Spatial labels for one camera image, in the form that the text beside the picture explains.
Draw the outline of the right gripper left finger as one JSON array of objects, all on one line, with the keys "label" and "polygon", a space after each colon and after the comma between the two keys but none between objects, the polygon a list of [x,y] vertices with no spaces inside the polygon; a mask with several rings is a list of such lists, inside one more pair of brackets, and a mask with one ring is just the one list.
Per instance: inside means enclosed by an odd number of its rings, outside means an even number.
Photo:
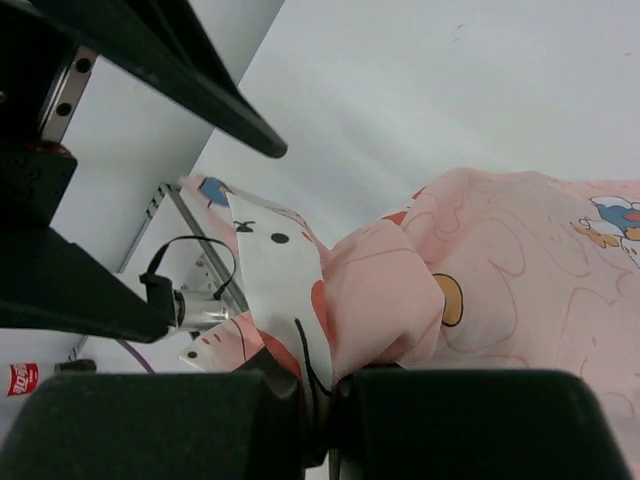
[{"label": "right gripper left finger", "polygon": [[231,373],[60,375],[1,448],[4,479],[301,479],[299,385],[264,350]]}]

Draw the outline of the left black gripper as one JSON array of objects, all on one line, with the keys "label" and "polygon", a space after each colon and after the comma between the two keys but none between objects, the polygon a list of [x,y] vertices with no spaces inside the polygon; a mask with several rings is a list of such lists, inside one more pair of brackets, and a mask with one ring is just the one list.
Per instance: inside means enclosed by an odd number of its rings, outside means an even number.
[{"label": "left black gripper", "polygon": [[[244,98],[188,1],[34,1],[79,44],[270,158],[287,144]],[[77,47],[26,5],[1,3],[1,228],[49,226],[77,161],[45,134]]]}]

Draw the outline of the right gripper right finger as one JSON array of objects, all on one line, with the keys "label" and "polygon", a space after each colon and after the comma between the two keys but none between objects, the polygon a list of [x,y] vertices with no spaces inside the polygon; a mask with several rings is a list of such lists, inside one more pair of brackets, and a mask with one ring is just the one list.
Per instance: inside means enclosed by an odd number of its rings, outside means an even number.
[{"label": "right gripper right finger", "polygon": [[340,382],[332,479],[629,479],[595,395],[551,370],[364,369]]}]

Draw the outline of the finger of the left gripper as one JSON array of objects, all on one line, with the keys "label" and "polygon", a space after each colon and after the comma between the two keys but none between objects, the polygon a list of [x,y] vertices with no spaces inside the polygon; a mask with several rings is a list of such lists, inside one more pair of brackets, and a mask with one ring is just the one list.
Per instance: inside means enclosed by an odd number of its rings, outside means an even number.
[{"label": "finger of the left gripper", "polygon": [[49,227],[1,232],[1,326],[139,343],[168,333],[160,313]]}]

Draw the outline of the pink cartoon pillowcase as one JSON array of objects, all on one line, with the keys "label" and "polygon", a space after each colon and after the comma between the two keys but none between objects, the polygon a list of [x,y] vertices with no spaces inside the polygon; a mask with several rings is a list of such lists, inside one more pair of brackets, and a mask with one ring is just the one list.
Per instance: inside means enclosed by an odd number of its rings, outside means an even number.
[{"label": "pink cartoon pillowcase", "polygon": [[296,212],[214,177],[183,187],[239,263],[247,307],[196,344],[232,370],[265,350],[321,424],[371,364],[560,369],[639,459],[639,185],[456,169],[333,247]]}]

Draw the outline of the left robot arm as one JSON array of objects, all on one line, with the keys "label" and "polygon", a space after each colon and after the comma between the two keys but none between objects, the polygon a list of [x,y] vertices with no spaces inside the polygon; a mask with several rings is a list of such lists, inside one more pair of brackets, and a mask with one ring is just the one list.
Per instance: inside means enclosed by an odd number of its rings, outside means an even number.
[{"label": "left robot arm", "polygon": [[191,237],[221,284],[175,289],[152,257],[139,297],[51,221],[76,169],[62,139],[97,56],[271,158],[286,143],[244,99],[186,1],[5,1],[1,5],[1,325],[152,343],[205,331],[242,303],[216,241]]}]

